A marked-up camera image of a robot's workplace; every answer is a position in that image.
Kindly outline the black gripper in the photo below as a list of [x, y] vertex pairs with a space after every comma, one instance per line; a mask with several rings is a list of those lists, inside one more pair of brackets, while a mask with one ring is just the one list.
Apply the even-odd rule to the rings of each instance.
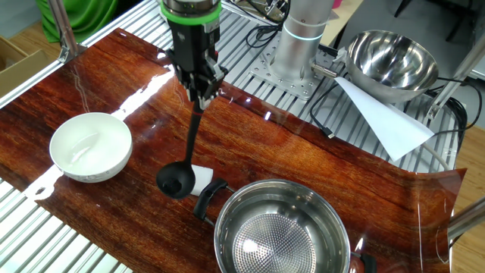
[[199, 107], [204, 111], [218, 96], [228, 74], [228, 70], [217, 63], [215, 43], [221, 36], [219, 19], [203, 23], [195, 18], [179, 18], [167, 22], [173, 38], [167, 55], [189, 100], [199, 100]]

